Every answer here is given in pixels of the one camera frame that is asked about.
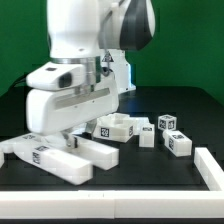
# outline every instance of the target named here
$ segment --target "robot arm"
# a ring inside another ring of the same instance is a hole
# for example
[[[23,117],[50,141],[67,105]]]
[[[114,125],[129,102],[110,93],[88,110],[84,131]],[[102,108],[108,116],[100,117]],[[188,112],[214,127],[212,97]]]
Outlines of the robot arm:
[[[139,50],[151,39],[150,0],[48,0],[51,62],[27,78],[31,132],[50,135],[118,107],[114,75],[100,70],[100,49]]]

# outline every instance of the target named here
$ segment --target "green wall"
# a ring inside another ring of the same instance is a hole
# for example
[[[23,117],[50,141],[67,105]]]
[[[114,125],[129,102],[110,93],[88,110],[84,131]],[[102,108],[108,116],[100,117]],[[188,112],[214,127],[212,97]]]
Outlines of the green wall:
[[[0,0],[0,95],[48,60],[45,0]]]
[[[224,1],[152,0],[156,34],[127,53],[137,86],[195,86],[224,105]],[[0,0],[0,95],[48,61],[46,0]]]
[[[224,1],[152,0],[154,40],[127,54],[137,86],[195,86],[224,105]]]

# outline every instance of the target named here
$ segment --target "white toy block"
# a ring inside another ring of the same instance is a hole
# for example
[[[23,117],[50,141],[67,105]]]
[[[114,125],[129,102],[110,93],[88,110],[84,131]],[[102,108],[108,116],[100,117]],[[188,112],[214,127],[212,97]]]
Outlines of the white toy block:
[[[2,167],[4,162],[5,162],[4,153],[3,153],[3,150],[0,148],[0,168]]]
[[[176,130],[177,118],[171,115],[163,115],[158,119],[158,129],[160,130]]]
[[[155,125],[145,124],[142,126],[139,135],[139,147],[154,147]]]
[[[210,191],[224,191],[224,172],[207,148],[195,148],[194,163]]]
[[[165,130],[163,132],[163,138],[165,139],[165,146],[175,156],[191,155],[192,141],[180,131]]]
[[[119,149],[103,145],[91,140],[77,137],[78,148],[72,150],[75,155],[87,159],[94,166],[108,170],[118,165]]]
[[[123,114],[111,114],[97,119],[93,137],[127,142],[134,134],[134,121]]]
[[[39,135],[29,133],[26,135],[21,135],[19,137],[11,138],[5,141],[0,142],[0,147],[2,148],[4,153],[13,153],[13,145],[16,142],[24,141],[24,140],[35,140],[35,141],[41,141],[41,137]]]
[[[92,164],[75,155],[54,149],[41,142],[24,140],[13,145],[14,153],[25,162],[52,173],[72,184],[92,178]]]
[[[140,135],[142,126],[150,123],[147,117],[130,117],[134,121],[134,135]]]

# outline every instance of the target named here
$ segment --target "white cube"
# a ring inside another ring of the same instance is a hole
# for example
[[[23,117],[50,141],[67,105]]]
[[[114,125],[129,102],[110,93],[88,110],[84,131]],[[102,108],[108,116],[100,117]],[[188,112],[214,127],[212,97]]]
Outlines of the white cube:
[[[165,130],[163,132],[163,138],[165,139],[165,146],[175,156],[191,155],[192,141],[180,131]]]
[[[139,147],[154,147],[155,125],[145,124],[142,126],[139,134]]]
[[[171,115],[163,115],[158,119],[158,129],[160,130],[176,130],[177,118]]]

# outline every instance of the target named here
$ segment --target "black tabletop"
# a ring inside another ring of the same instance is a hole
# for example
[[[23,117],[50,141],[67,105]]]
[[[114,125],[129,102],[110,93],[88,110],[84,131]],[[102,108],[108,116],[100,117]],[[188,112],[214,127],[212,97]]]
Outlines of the black tabletop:
[[[28,132],[25,96],[24,88],[17,88],[0,99],[0,103],[4,102],[5,108],[8,108],[0,109],[4,117],[0,127],[2,140]],[[94,167],[93,178],[79,186],[33,167],[14,154],[8,154],[0,169],[0,190],[208,190],[194,165],[194,148],[207,147],[223,167],[224,107],[221,104],[199,88],[138,87],[136,91],[120,95],[117,112],[132,117],[148,117],[156,127],[155,147],[140,148],[139,136],[133,136],[127,143],[94,139],[120,149],[119,165],[109,171]],[[164,146],[162,131],[157,128],[158,117],[164,114],[176,116],[177,130],[192,140],[191,156],[175,157]]]

